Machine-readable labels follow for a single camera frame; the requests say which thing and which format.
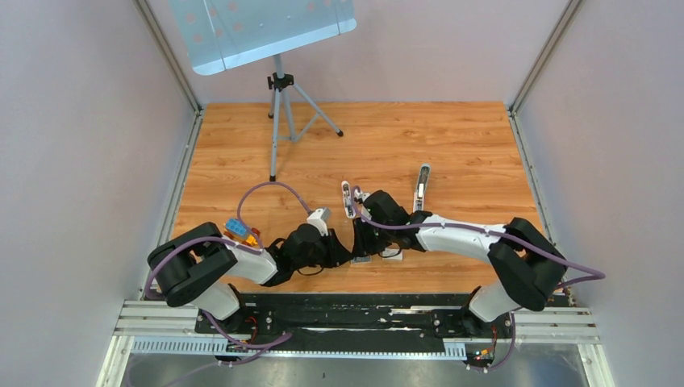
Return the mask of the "white staple box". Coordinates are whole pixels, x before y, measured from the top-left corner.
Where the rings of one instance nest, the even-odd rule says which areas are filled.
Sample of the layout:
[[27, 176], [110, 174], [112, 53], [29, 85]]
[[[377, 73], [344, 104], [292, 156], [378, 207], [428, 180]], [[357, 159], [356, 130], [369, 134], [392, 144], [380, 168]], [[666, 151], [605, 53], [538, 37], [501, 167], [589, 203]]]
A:
[[402, 261], [403, 254], [401, 248], [386, 248], [378, 254], [383, 260]]

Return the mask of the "grey staple strips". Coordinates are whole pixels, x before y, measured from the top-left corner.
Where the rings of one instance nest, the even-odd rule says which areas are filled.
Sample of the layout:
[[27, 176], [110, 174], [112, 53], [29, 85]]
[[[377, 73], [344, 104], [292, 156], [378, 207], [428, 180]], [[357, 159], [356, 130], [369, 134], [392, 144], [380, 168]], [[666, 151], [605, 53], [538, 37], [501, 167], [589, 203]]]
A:
[[370, 263], [372, 261], [370, 256], [359, 256], [359, 257], [354, 257], [351, 260], [351, 264], [365, 264], [365, 263]]

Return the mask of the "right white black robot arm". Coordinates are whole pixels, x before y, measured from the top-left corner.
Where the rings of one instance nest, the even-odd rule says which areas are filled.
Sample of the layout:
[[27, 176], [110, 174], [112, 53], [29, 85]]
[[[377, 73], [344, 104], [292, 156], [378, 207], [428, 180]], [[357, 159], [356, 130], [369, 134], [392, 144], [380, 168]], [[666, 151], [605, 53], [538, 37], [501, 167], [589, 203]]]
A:
[[367, 254], [390, 245], [403, 251], [447, 252], [490, 264], [497, 278], [478, 286], [461, 307], [462, 329], [481, 336], [503, 314], [542, 311], [567, 268], [562, 254], [526, 219], [463, 223], [430, 211], [408, 213], [386, 191], [351, 190], [355, 236]]

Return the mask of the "white stapler body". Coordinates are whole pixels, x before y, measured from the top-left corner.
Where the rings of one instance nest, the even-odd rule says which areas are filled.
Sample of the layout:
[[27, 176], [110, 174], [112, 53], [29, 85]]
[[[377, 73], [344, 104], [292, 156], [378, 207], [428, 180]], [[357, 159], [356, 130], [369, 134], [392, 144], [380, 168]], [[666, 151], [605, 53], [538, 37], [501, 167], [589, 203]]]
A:
[[428, 181], [430, 177], [430, 164], [422, 164], [419, 169], [419, 175], [415, 184], [413, 211], [423, 210], [425, 194], [427, 192]]

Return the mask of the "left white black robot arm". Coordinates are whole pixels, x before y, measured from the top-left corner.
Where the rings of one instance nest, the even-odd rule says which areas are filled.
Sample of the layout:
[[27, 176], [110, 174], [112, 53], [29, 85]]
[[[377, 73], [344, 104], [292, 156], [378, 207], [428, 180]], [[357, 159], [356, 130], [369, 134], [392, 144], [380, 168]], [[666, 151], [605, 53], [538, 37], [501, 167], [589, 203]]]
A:
[[149, 253], [147, 283], [158, 285], [168, 306], [191, 304], [211, 314], [226, 332], [236, 333], [245, 327], [247, 311], [222, 277], [273, 287], [302, 268], [336, 268], [351, 259], [352, 253], [332, 229], [321, 232], [302, 224], [287, 238], [256, 250], [221, 235], [214, 223], [207, 222]]

